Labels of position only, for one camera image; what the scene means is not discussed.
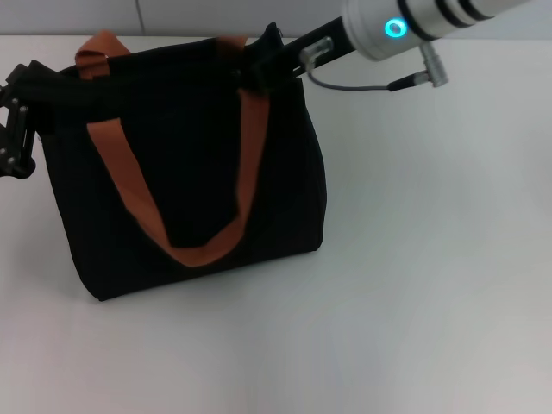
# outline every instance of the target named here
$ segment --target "bag handle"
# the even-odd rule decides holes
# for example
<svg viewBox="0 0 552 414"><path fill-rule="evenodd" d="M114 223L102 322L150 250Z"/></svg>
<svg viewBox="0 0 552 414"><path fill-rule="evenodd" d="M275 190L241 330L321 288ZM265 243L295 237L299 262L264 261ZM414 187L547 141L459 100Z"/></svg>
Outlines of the bag handle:
<svg viewBox="0 0 552 414"><path fill-rule="evenodd" d="M90 38L77 52L75 62L81 79L92 80L109 76L107 58L124 56L130 51L109 30L102 30Z"/></svg>
<svg viewBox="0 0 552 414"><path fill-rule="evenodd" d="M228 44L227 50L235 45ZM167 254L187 267L200 267L230 253L245 234L257 187L260 163L267 137L270 99L240 90L241 155L235 195L238 213L205 245L174 248L169 242L161 214L147 188L140 165L129 146L121 119L89 123L87 128L127 211L142 230Z"/></svg>

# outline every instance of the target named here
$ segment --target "white wall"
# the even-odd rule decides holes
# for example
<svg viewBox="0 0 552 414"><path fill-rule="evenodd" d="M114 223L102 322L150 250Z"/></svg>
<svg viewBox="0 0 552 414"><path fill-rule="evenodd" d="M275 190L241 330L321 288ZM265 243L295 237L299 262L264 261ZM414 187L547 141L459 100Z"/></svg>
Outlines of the white wall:
<svg viewBox="0 0 552 414"><path fill-rule="evenodd" d="M0 34L89 34L109 28L121 35L257 35L276 22L286 37L293 37L339 16L341 4L342 0L2 0ZM452 37L552 39L552 0L533 0Z"/></svg>

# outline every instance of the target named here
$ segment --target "white table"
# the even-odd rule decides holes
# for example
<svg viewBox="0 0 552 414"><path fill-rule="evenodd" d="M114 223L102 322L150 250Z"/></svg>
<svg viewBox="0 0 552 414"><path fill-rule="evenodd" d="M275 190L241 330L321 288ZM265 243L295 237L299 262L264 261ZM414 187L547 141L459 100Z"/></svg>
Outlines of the white table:
<svg viewBox="0 0 552 414"><path fill-rule="evenodd" d="M83 37L0 37L0 74ZM188 41L127 38L132 51ZM316 254L100 304L40 144L0 179L0 412L544 414L552 407L552 42L441 41L450 85L305 82L329 205ZM380 84L417 52L318 77Z"/></svg>

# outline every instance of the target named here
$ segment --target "brown strap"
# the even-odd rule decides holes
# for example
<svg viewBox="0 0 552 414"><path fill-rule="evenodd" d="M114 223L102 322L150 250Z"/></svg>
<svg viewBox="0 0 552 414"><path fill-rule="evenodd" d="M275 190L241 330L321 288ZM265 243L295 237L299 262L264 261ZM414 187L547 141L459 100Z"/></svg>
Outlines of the brown strap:
<svg viewBox="0 0 552 414"><path fill-rule="evenodd" d="M241 162L235 191L238 214L231 223L199 248L171 246L161 214L129 146L121 120L112 119L88 124L92 142L102 157L126 209L155 243L184 266L200 267L221 259L237 246L245 233L267 137L270 99L249 91L240 91L240 96Z"/></svg>
<svg viewBox="0 0 552 414"><path fill-rule="evenodd" d="M107 58L124 56L130 51L109 30L102 30L90 38L77 52L78 73L81 79L92 80L110 75Z"/></svg>

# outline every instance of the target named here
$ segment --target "led indicator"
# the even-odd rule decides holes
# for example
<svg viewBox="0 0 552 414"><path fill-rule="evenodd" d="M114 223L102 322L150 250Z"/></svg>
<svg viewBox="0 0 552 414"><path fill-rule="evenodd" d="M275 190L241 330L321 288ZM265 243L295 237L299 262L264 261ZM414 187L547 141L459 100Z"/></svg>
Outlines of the led indicator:
<svg viewBox="0 0 552 414"><path fill-rule="evenodd" d="M392 38L405 37L408 27L403 19L391 19L386 23L386 35Z"/></svg>

